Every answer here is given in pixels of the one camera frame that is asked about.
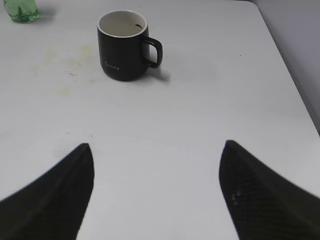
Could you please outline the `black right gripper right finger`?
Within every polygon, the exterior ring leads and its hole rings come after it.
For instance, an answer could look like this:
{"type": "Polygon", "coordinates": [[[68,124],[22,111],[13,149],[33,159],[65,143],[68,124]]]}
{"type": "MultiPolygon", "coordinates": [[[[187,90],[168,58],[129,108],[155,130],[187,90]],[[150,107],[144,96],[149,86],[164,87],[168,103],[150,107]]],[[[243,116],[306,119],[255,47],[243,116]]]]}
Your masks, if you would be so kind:
{"type": "Polygon", "coordinates": [[[320,199],[234,140],[225,142],[219,184],[241,240],[318,240],[320,199]]]}

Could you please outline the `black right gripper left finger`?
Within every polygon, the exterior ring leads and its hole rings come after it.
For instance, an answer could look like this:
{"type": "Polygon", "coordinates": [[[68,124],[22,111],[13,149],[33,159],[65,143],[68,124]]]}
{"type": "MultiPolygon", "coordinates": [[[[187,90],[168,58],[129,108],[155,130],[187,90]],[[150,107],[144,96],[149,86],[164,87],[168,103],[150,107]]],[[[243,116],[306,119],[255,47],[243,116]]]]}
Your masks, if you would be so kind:
{"type": "Polygon", "coordinates": [[[94,188],[90,145],[0,202],[2,240],[75,240],[94,188]]]}

